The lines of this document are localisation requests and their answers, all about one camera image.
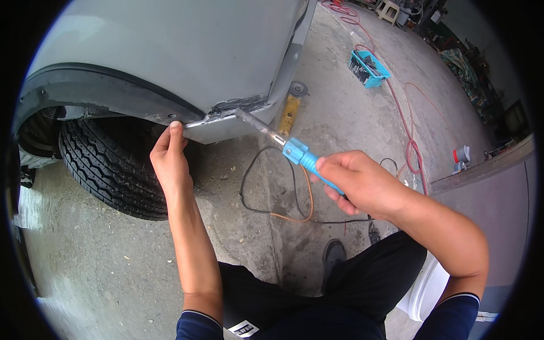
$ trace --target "hand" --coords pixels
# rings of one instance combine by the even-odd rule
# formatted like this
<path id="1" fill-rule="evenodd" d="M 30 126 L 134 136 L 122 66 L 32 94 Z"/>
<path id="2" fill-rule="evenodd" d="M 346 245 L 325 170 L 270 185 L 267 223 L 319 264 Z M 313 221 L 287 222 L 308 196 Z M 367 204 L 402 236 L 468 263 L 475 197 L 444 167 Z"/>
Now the hand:
<path id="1" fill-rule="evenodd" d="M 376 219 L 390 219 L 415 193 L 360 150 L 321 157 L 316 169 L 345 192 L 349 200 L 325 185 L 327 196 L 348 215 L 364 211 Z M 313 182 L 318 180 L 319 177 L 312 175 Z"/>
<path id="2" fill-rule="evenodd" d="M 149 158 L 163 187 L 166 202 L 179 201 L 193 194 L 193 179 L 183 149 L 189 140 L 183 136 L 179 121 L 173 121 L 160 135 Z"/>

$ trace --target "gray car body panel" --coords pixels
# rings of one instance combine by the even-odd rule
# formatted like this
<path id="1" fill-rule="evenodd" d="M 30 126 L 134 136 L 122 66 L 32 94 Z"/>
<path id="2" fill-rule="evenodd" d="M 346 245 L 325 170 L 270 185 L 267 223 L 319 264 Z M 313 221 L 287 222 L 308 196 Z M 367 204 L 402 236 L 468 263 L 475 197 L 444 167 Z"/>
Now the gray car body panel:
<path id="1" fill-rule="evenodd" d="M 204 113 L 186 124 L 187 137 L 204 144 L 237 137 L 251 128 L 217 108 L 257 98 L 248 110 L 272 120 L 293 79 L 317 1 L 309 1 L 297 23 L 306 3 L 74 0 L 44 38 L 27 76 L 64 63 L 118 70 Z M 116 103 L 115 111 L 164 125 L 173 120 L 166 110 L 142 117 Z"/>

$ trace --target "car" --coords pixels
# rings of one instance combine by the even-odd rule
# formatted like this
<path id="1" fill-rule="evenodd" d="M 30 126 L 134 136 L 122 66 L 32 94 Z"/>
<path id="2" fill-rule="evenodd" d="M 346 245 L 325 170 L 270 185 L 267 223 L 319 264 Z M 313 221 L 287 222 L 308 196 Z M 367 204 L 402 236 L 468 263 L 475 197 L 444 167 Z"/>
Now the car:
<path id="1" fill-rule="evenodd" d="M 299 62 L 317 0 L 74 0 L 44 37 L 14 119 L 22 185 L 63 160 L 88 192 L 165 220 L 149 161 L 170 122 L 203 144 L 269 123 Z"/>

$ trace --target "shirt sleeve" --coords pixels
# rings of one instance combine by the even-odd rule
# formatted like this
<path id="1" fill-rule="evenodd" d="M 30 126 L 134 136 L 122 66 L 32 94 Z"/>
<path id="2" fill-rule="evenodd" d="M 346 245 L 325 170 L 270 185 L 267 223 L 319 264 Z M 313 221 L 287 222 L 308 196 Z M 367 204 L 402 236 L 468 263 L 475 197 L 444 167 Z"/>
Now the shirt sleeve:
<path id="1" fill-rule="evenodd" d="M 176 326 L 176 340 L 222 340 L 223 327 L 206 314 L 185 310 Z"/>
<path id="2" fill-rule="evenodd" d="M 472 293 L 450 296 L 432 310 L 414 340 L 466 340 L 479 307 L 480 299 Z"/>

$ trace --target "blue basket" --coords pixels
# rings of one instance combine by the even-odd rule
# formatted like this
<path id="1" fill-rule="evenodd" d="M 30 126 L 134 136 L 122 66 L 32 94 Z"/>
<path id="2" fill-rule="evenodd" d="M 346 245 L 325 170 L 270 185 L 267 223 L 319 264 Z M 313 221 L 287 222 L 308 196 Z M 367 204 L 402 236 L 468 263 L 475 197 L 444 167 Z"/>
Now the blue basket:
<path id="1" fill-rule="evenodd" d="M 376 63 L 378 74 L 376 74 L 376 70 L 364 63 L 364 59 L 367 56 L 370 56 L 371 60 Z M 365 88 L 376 88 L 391 76 L 376 57 L 368 51 L 351 51 L 348 68 L 361 81 Z"/>

